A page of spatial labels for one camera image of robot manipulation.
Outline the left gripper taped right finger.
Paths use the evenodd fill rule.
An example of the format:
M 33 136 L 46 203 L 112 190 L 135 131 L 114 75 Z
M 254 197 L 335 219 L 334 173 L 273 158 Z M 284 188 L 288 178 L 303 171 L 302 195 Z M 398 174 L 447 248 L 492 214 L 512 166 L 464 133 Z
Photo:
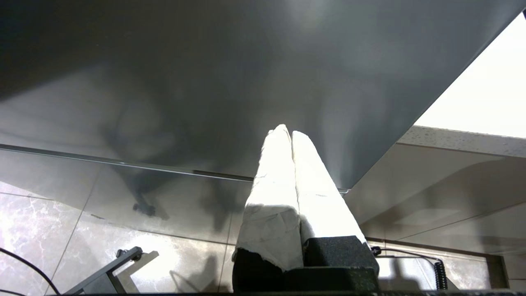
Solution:
M 378 271 L 360 226 L 312 140 L 293 131 L 292 151 L 305 266 Z

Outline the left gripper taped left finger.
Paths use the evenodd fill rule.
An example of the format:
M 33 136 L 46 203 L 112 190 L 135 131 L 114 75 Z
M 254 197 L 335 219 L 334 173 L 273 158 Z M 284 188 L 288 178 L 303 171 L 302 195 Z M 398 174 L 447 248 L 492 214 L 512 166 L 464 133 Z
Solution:
M 280 124 L 265 136 L 233 253 L 233 292 L 287 288 L 304 267 L 291 135 Z

